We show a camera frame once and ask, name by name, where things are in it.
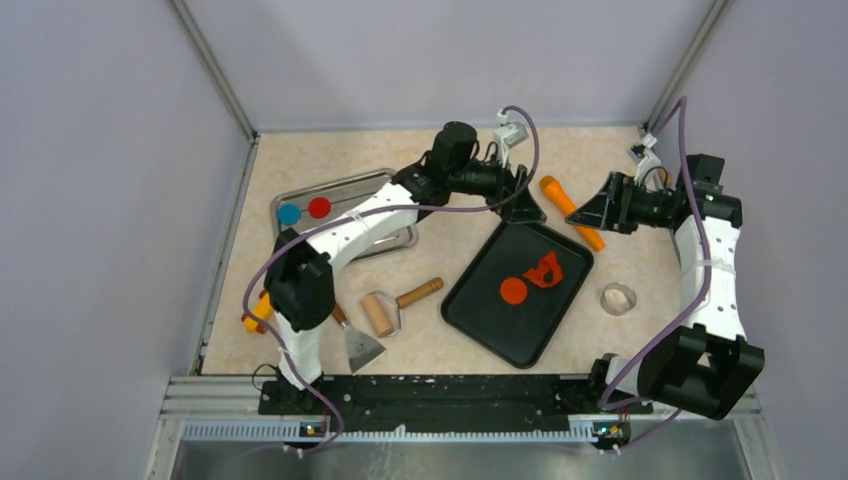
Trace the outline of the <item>orange-red dough scrap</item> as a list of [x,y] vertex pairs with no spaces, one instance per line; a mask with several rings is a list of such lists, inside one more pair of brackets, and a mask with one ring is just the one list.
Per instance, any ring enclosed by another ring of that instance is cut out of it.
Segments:
[[534,268],[527,270],[522,277],[530,284],[549,289],[557,286],[563,279],[564,273],[555,251],[545,254]]

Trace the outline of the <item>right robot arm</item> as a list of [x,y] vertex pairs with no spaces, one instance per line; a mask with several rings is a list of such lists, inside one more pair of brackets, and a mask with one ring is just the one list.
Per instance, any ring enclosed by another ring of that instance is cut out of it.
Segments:
[[682,310],[634,357],[607,353],[586,385],[589,404],[612,412],[630,399],[654,401],[713,420],[723,419],[765,365],[751,344],[736,300],[740,199],[723,191],[724,159],[686,157],[673,189],[651,191],[612,172],[568,223],[631,234],[640,226],[667,229],[681,272]]

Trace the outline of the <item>black baking tray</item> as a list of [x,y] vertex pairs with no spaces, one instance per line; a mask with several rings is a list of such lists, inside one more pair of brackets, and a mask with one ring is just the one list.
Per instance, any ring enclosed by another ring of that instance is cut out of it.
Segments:
[[[522,275],[555,251],[564,279],[541,289]],[[445,299],[442,319],[506,363],[534,366],[582,289],[594,266],[593,253],[543,224],[499,224],[460,275]],[[508,305],[499,287],[521,278],[528,296]]]

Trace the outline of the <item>wooden handled metal scraper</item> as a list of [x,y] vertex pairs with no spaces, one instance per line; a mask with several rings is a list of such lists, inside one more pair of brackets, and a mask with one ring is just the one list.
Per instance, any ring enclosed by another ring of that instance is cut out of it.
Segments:
[[343,330],[348,364],[352,374],[359,373],[386,353],[387,349],[379,341],[352,326],[338,303],[334,305],[332,318]]

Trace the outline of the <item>orange-red dough piece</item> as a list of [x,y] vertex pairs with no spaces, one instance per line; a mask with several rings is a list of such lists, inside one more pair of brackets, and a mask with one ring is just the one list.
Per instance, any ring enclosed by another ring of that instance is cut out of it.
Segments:
[[508,277],[501,283],[499,293],[505,303],[516,306],[526,300],[528,289],[521,278]]

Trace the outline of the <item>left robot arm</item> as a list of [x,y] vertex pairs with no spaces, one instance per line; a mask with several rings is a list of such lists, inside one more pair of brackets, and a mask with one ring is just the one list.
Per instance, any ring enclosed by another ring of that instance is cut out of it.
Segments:
[[483,210],[508,219],[530,200],[529,184],[538,165],[512,168],[510,150],[532,139],[540,145],[531,120],[500,120],[493,132],[494,154],[478,158],[479,141],[469,124],[451,121],[436,134],[432,147],[396,172],[376,193],[338,218],[302,234],[281,232],[264,267],[263,287],[277,321],[275,337],[287,381],[283,401],[297,413],[319,404],[322,374],[320,326],[335,307],[335,276],[372,245],[433,212],[451,211],[454,193],[479,196]]

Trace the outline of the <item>wooden dough roller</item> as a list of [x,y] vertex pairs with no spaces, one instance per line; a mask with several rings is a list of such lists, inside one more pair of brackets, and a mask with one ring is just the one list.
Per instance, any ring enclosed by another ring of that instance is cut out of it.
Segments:
[[397,296],[383,290],[375,290],[361,299],[360,306],[376,336],[387,338],[402,329],[405,309],[440,291],[443,287],[443,279],[434,277]]

